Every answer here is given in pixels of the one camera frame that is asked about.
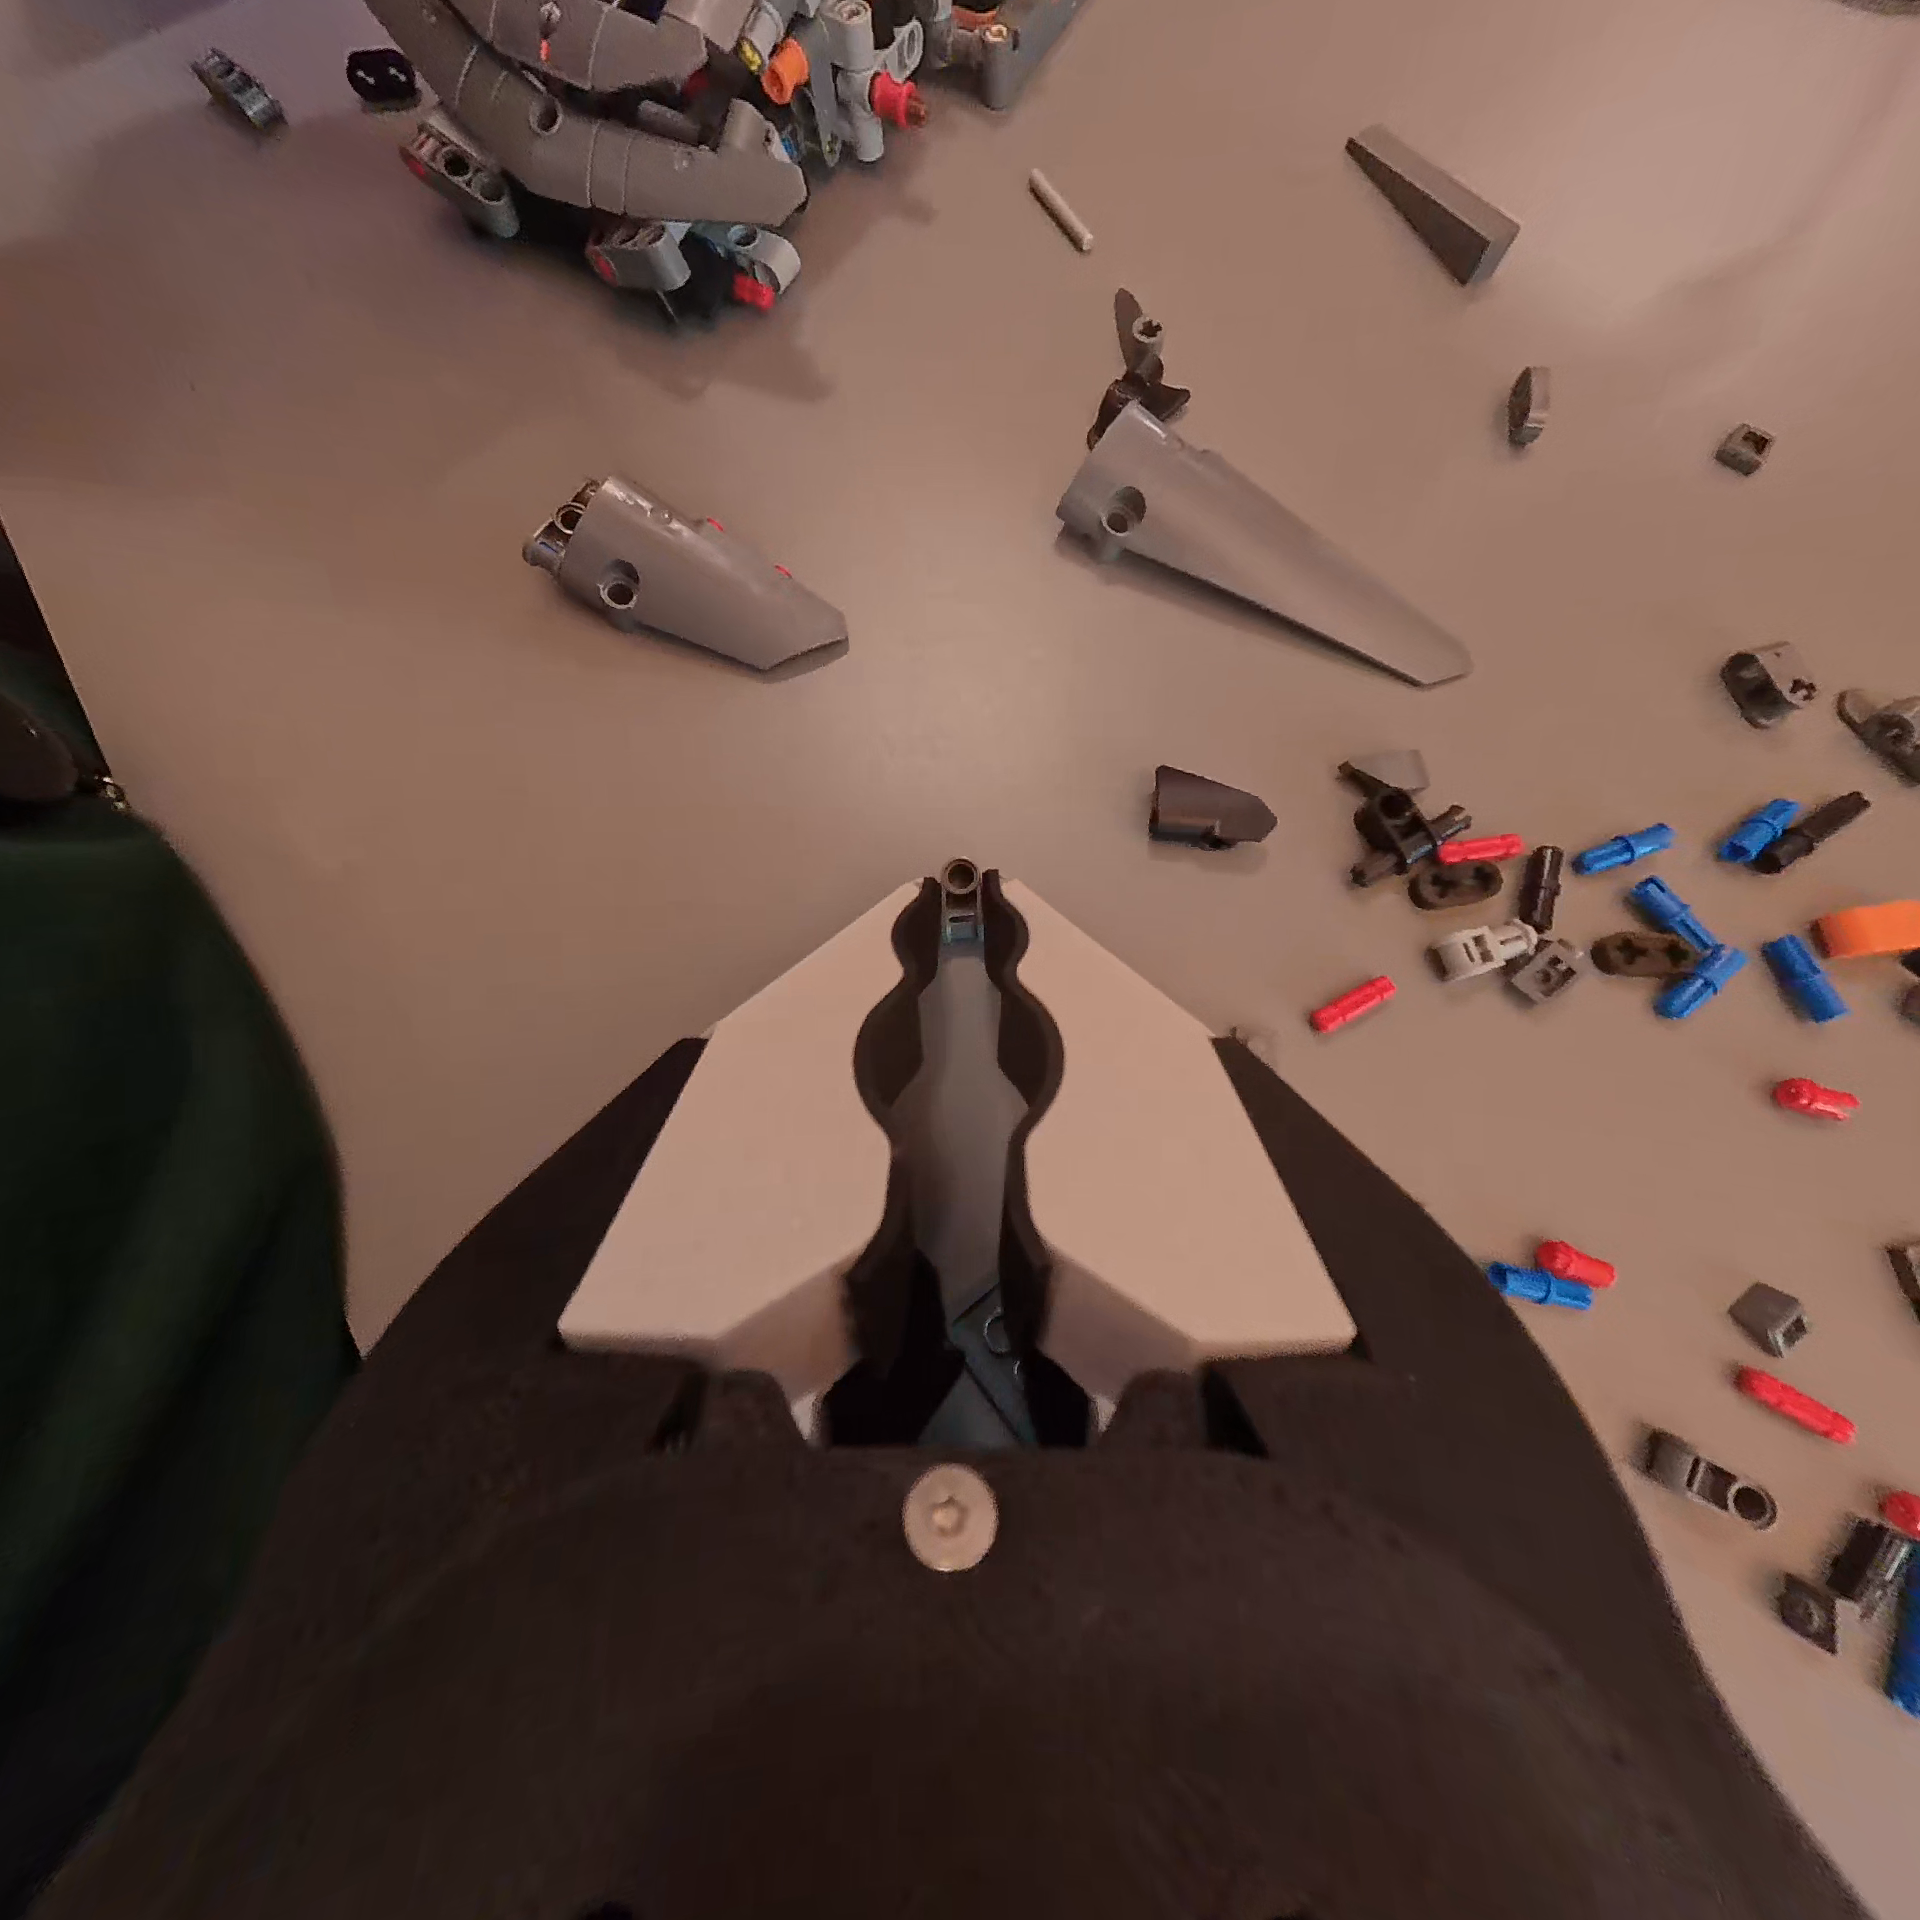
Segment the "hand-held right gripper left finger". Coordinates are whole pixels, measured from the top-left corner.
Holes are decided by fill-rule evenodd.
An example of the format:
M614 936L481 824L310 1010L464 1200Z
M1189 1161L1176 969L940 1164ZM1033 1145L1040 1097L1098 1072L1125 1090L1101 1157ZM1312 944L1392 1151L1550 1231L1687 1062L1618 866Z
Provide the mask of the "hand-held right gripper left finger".
M918 1439L946 1394L903 1098L942 888L895 887L717 1022L560 1311L567 1351L817 1400L834 1445Z

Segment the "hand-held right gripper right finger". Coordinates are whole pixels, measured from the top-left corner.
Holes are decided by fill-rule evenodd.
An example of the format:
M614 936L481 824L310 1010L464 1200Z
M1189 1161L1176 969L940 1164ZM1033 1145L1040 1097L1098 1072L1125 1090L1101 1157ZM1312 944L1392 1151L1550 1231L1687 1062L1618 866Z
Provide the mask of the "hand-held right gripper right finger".
M998 1316L1042 1445L1141 1376L1358 1335L1212 1030L1018 879L980 879L994 1065L1018 1098Z

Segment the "black curved lego panel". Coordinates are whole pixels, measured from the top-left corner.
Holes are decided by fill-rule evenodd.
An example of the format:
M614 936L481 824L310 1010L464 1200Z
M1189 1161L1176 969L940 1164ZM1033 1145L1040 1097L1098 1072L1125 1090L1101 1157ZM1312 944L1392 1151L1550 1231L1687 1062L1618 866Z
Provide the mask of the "black curved lego panel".
M1148 808L1154 844L1233 849L1260 845L1278 828L1276 810L1255 793L1160 764Z

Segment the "scattered small lego pieces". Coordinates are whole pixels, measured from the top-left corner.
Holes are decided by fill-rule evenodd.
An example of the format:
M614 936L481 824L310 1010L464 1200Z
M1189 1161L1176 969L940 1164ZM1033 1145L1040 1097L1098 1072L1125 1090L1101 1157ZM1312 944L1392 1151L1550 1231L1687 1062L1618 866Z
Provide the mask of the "scattered small lego pieces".
M1816 696L1816 686L1786 644L1729 653L1719 678L1753 728L1776 728ZM1916 693L1880 701L1864 688L1845 688L1836 696L1836 713L1874 761L1916 786ZM1367 845L1351 866L1352 887L1405 877L1408 897L1422 910L1482 905L1500 897L1508 877L1504 868L1525 856L1504 920L1449 933L1429 946L1430 973L1446 984L1496 975L1526 1006L1541 1006L1575 984L1584 967L1592 967L1604 975L1660 982L1650 1000L1655 1017L1682 1022L1713 1002L1744 972L1746 953L1724 941L1660 876L1624 888L1639 920L1634 928L1586 949L1556 935L1556 900L1566 876L1622 872L1666 853L1674 840L1666 823L1620 832L1567 854L1548 844L1526 847L1510 832L1469 836L1472 818L1457 806L1426 810L1420 756L1343 761L1340 775L1360 793L1352 823ZM1742 872L1777 877L1866 810L1869 797L1862 791L1839 793L1816 806L1768 800L1721 836L1713 856ZM1807 930L1812 941L1785 933L1760 946L1767 975L1804 1024L1830 1024L1849 1013L1826 962L1897 958L1908 973L1898 1013L1916 1025L1916 900L1842 908ZM1310 1029L1319 1036L1336 1032L1388 1006L1393 991L1390 975L1370 975L1310 1013ZM1773 1084L1767 1098L1777 1113L1814 1121L1849 1121L1861 1113L1857 1094L1804 1073ZM1541 1238L1532 1262L1492 1262L1485 1278L1508 1300L1584 1311L1616 1285L1616 1269L1564 1238ZM1728 1316L1773 1360L1786 1357L1809 1333L1806 1308L1761 1282L1738 1293ZM1836 1408L1764 1369L1735 1369L1735 1391L1824 1441L1856 1439L1856 1423ZM1777 1517L1776 1502L1756 1480L1724 1469L1666 1430L1648 1436L1642 1474L1751 1528L1767 1528ZM1820 1581L1782 1575L1773 1608L1797 1639L1836 1657L1839 1606L1872 1622L1890 1599L1898 1614L1882 1690L1898 1711L1916 1719L1916 1492L1888 1492L1877 1517L1853 1519Z

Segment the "short grey lego panel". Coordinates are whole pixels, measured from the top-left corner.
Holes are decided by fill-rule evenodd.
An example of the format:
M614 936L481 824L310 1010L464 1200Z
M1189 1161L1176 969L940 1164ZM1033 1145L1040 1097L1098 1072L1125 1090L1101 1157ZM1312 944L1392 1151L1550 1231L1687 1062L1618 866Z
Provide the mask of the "short grey lego panel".
M673 640L756 674L847 646L846 615L784 564L616 476L582 482L521 554L618 632Z

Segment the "long grey lego panel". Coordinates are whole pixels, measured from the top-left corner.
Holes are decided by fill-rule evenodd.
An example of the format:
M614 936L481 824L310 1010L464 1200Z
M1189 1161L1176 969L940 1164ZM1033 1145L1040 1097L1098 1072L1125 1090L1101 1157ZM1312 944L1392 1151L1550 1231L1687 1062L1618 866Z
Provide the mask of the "long grey lego panel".
M1190 392L1167 381L1162 325L1113 297L1119 372L1055 505L1092 560L1141 560L1276 616L1415 688L1462 681L1472 653L1212 448L1176 432Z

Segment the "dark grey lego wedge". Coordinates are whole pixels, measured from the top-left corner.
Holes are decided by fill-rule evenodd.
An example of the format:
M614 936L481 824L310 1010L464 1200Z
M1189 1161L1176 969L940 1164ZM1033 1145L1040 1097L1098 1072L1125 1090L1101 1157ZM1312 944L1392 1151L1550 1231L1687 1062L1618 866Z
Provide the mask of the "dark grey lego wedge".
M1345 138L1360 167L1437 265L1462 288L1482 286L1519 237L1519 221L1385 125Z

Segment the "partly built lego model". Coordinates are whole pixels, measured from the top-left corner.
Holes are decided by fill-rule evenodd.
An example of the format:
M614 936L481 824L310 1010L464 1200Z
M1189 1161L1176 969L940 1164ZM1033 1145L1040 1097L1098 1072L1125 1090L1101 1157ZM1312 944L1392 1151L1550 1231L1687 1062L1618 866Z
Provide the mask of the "partly built lego model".
M497 240L582 246L672 321L770 311L810 189L928 121L1010 109L1074 1L372 1L412 175Z

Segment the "grey short lego beam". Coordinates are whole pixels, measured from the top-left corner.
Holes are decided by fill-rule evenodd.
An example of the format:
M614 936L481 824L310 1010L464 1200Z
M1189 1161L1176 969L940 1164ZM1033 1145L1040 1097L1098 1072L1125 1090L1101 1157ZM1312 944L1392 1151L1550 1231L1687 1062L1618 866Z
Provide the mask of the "grey short lego beam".
M208 47L206 55L190 64L190 70L215 104L223 108L253 132L272 134L282 125L280 102L218 47Z

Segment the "person's green shirt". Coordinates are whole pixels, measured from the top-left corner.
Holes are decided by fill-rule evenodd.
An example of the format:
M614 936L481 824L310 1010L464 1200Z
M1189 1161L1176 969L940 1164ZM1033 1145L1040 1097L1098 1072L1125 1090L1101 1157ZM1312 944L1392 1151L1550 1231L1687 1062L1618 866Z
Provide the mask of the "person's green shirt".
M352 1366L337 1161L276 1006L7 644L4 1914L177 1703Z

